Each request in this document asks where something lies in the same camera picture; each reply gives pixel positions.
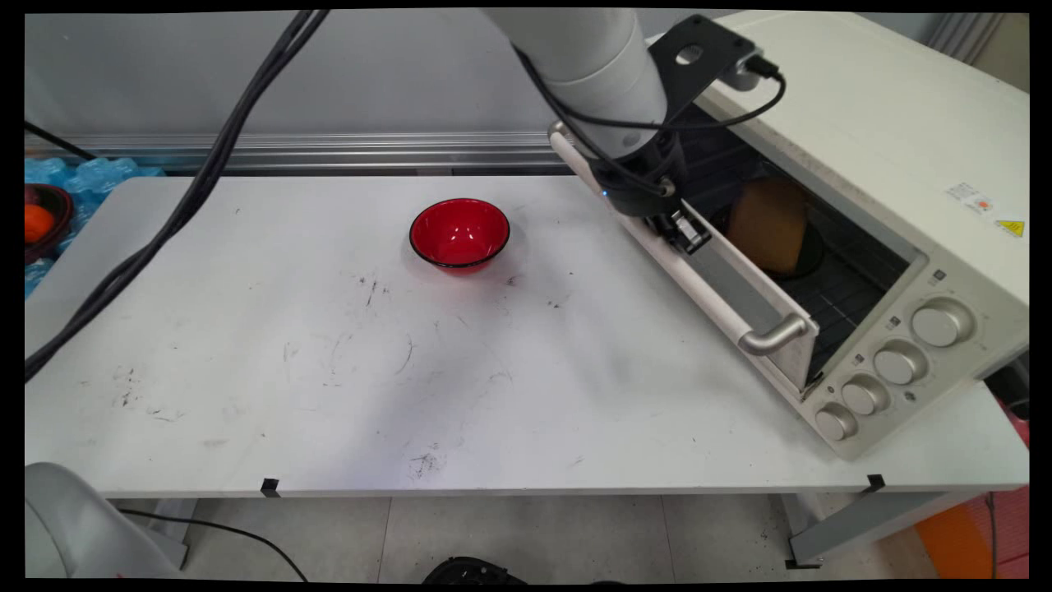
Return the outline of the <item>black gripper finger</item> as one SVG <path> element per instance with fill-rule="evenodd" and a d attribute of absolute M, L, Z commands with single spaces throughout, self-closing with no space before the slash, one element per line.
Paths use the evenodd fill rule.
<path fill-rule="evenodd" d="M 699 221 L 692 210 L 679 209 L 671 217 L 671 244 L 685 256 L 694 256 L 700 248 L 711 240 L 711 232 L 706 224 Z"/>
<path fill-rule="evenodd" d="M 681 248 L 680 218 L 680 213 L 647 216 L 644 218 L 644 222 L 669 247 Z"/>

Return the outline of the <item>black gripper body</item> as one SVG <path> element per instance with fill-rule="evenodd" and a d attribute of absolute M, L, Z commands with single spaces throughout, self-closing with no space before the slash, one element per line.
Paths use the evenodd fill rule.
<path fill-rule="evenodd" d="M 623 158 L 590 158 L 589 168 L 616 212 L 670 217 L 680 209 L 688 171 L 679 135 L 656 135 Z"/>

